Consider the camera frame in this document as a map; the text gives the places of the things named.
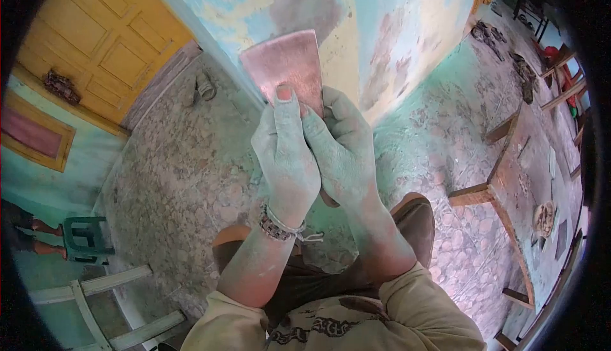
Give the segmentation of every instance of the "shirt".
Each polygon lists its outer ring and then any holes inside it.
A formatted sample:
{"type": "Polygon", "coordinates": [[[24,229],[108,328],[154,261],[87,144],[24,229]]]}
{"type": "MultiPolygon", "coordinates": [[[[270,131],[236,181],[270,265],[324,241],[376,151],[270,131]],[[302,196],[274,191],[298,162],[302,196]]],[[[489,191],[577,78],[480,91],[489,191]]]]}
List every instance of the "shirt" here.
{"type": "Polygon", "coordinates": [[[420,263],[384,283],[380,300],[344,295],[294,309],[266,339],[262,309],[214,291],[181,351],[485,350],[477,325],[420,263]]]}

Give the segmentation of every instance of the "copper sheet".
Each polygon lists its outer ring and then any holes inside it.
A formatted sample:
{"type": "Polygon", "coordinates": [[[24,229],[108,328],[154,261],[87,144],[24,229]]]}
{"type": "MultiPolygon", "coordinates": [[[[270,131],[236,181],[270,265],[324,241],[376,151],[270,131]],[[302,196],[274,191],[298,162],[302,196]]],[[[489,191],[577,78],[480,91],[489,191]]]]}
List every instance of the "copper sheet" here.
{"type": "Polygon", "coordinates": [[[313,29],[259,43],[240,54],[250,78],[272,105],[276,87],[288,84],[297,99],[323,116],[320,59],[313,29]]]}

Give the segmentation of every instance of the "yellow door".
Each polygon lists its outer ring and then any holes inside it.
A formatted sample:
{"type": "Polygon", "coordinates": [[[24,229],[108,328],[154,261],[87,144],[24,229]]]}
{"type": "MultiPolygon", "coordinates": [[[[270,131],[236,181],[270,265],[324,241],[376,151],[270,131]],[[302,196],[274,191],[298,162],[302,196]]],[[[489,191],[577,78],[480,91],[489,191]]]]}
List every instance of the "yellow door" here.
{"type": "Polygon", "coordinates": [[[161,66],[191,39],[160,0],[45,0],[17,60],[72,79],[81,105],[120,123],[161,66]]]}

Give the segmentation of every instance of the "green plastic stool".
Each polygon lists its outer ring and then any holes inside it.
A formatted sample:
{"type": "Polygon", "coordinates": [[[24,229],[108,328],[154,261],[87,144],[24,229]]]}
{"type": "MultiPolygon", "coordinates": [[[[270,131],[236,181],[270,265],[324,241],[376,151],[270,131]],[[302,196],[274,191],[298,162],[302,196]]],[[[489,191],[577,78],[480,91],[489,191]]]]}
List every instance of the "green plastic stool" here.
{"type": "Polygon", "coordinates": [[[95,265],[107,265],[108,255],[114,254],[113,248],[106,248],[100,222],[106,221],[106,217],[69,217],[64,220],[64,246],[68,253],[68,259],[77,263],[92,263],[95,265]],[[86,223],[86,228],[73,228],[73,224],[86,223]],[[88,246],[77,245],[74,237],[85,237],[88,246]]]}

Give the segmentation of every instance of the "doorway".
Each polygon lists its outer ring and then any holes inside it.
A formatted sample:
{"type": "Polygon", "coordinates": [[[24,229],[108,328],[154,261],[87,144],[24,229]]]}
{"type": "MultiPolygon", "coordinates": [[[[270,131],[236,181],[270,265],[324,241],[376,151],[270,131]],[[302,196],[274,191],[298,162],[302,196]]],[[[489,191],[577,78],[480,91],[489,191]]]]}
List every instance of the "doorway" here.
{"type": "Polygon", "coordinates": [[[32,75],[26,84],[53,69],[72,80],[81,107],[119,124],[192,38],[161,0],[46,0],[17,60],[32,75]]]}

